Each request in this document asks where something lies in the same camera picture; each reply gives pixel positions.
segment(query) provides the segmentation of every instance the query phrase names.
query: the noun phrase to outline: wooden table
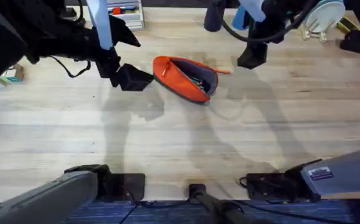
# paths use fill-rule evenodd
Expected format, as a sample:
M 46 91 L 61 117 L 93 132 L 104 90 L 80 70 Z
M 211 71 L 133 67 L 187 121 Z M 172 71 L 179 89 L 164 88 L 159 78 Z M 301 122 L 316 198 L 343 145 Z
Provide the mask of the wooden table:
M 189 183 L 219 198 L 247 198 L 236 184 L 246 173 L 360 150 L 360 54 L 334 40 L 302 41 L 294 30 L 270 44 L 265 65 L 236 68 L 245 44 L 205 31 L 205 11 L 145 8 L 146 30 L 135 32 L 142 47 L 116 49 L 123 63 L 147 72 L 159 55 L 234 71 L 220 76 L 207 106 L 156 82 L 122 92 L 94 65 L 71 79 L 52 59 L 24 60 L 24 82 L 0 90 L 0 201 L 82 164 L 146 174 L 146 200 L 185 198 Z M 85 66 L 62 61 L 73 72 Z

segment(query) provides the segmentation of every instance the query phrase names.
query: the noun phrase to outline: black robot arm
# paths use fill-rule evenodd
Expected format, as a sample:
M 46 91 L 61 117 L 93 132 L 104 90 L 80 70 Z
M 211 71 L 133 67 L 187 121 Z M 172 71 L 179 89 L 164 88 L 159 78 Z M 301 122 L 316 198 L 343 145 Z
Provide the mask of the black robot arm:
M 114 48 L 118 42 L 140 46 L 123 20 L 109 16 L 113 47 L 105 50 L 96 28 L 83 26 L 83 10 L 74 21 L 63 18 L 65 10 L 64 0 L 0 0 L 0 74 L 23 56 L 31 63 L 61 56 L 88 61 L 83 72 L 95 62 L 100 76 L 109 78 L 114 87 L 121 85 L 122 90 L 140 91 L 151 82 L 151 75 L 119 63 Z

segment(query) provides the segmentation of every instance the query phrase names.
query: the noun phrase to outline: sticker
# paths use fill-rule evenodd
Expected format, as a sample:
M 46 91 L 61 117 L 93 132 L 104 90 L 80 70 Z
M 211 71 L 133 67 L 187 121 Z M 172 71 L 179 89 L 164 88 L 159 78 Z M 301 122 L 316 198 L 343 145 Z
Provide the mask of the sticker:
M 329 167 L 320 167 L 317 169 L 308 170 L 308 173 L 312 180 L 323 180 L 334 177 Z

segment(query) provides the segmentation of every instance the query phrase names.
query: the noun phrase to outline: cable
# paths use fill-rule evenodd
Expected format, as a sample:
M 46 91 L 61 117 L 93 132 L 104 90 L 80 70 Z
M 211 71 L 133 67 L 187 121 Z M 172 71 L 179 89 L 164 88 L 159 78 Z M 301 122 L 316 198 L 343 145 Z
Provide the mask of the cable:
M 71 78 L 75 78 L 78 77 L 79 75 L 81 75 L 83 72 L 86 72 L 87 70 L 89 70 L 92 67 L 92 64 L 90 63 L 90 61 L 87 61 L 87 66 L 82 69 L 81 71 L 79 71 L 76 75 L 72 75 L 72 73 L 67 69 L 67 67 L 60 61 L 58 60 L 56 57 L 52 56 L 52 55 L 48 55 L 48 57 L 53 58 L 57 63 L 59 63 L 67 72 L 68 76 Z
M 177 202 L 177 203 L 172 203 L 169 205 L 153 205 L 154 202 L 152 203 L 147 203 L 147 202 L 139 202 L 140 205 L 144 208 L 174 208 L 174 207 L 178 207 L 178 206 L 182 206 L 182 205 L 186 205 L 189 203 L 189 199 L 183 201 L 183 202 Z
M 80 15 L 79 15 L 79 18 L 77 18 L 75 20 L 76 23 L 79 23 L 83 19 L 83 3 L 82 3 L 82 0 L 78 0 L 78 3 L 79 3 L 79 8 L 80 8 Z
M 305 6 L 303 7 L 302 12 L 300 13 L 300 15 L 287 28 L 281 30 L 280 32 L 278 32 L 278 33 L 276 33 L 276 34 L 274 34 L 274 35 L 272 35 L 270 37 L 265 37 L 265 38 L 261 38 L 261 39 L 251 39 L 251 38 L 239 35 L 238 33 L 236 33 L 236 31 L 232 30 L 231 27 L 225 22 L 224 18 L 221 16 L 221 14 L 220 14 L 217 7 L 216 7 L 216 12 L 218 13 L 218 15 L 220 17 L 222 17 L 222 26 L 224 27 L 225 30 L 228 31 L 228 33 L 231 36 L 233 36 L 236 39 L 239 39 L 241 41 L 244 41 L 244 42 L 266 43 L 266 42 L 273 41 L 273 40 L 285 35 L 290 30 L 292 30 L 297 24 L 299 24 L 303 19 L 305 19 L 305 17 L 310 12 L 310 9 L 314 6 L 315 3 L 316 3 L 316 0 L 309 0 L 305 4 Z
M 178 207 L 178 206 L 182 206 L 182 205 L 186 205 L 189 203 L 189 199 L 183 201 L 183 202 L 177 202 L 177 203 L 173 203 L 173 204 L 169 204 L 169 205 L 155 205 L 153 206 L 154 202 L 148 203 L 148 202 L 136 202 L 132 191 L 126 189 L 126 195 L 130 198 L 130 201 L 134 204 L 136 204 L 137 206 L 141 206 L 144 208 L 174 208 L 174 207 Z
M 284 215 L 284 216 L 293 217 L 293 218 L 302 218 L 302 219 L 306 219 L 306 220 L 314 220 L 314 221 L 323 222 L 323 223 L 330 223 L 330 224 L 352 224 L 352 223 L 348 223 L 348 222 L 329 220 L 329 219 L 326 219 L 326 218 L 311 217 L 311 216 L 307 216 L 307 215 L 299 215 L 299 214 L 293 214 L 293 213 L 287 213 L 287 212 L 274 211 L 274 210 L 270 210 L 270 209 L 266 209 L 266 208 L 260 208 L 258 206 L 251 205 L 251 204 L 248 204 L 248 203 L 240 201 L 240 200 L 236 200 L 236 202 L 241 204 L 241 205 L 246 205 L 246 206 L 248 206 L 250 208 L 253 208 L 253 209 L 256 209 L 256 210 L 260 210 L 260 211 L 268 212 L 268 213 L 273 213 L 273 214 L 277 214 L 277 215 Z
M 129 217 L 129 215 L 138 207 L 138 205 L 135 205 L 130 211 L 125 215 L 125 217 L 122 218 L 122 220 L 119 222 L 119 224 L 122 224 L 126 221 L 126 219 Z

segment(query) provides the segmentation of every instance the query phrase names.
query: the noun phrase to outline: pencil case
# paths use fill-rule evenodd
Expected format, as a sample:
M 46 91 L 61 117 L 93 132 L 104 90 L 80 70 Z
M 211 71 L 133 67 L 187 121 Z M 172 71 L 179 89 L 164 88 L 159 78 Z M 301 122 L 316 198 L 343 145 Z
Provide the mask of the pencil case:
M 214 94 L 218 73 L 202 63 L 180 57 L 159 56 L 153 61 L 155 80 L 168 90 L 194 103 L 205 103 Z

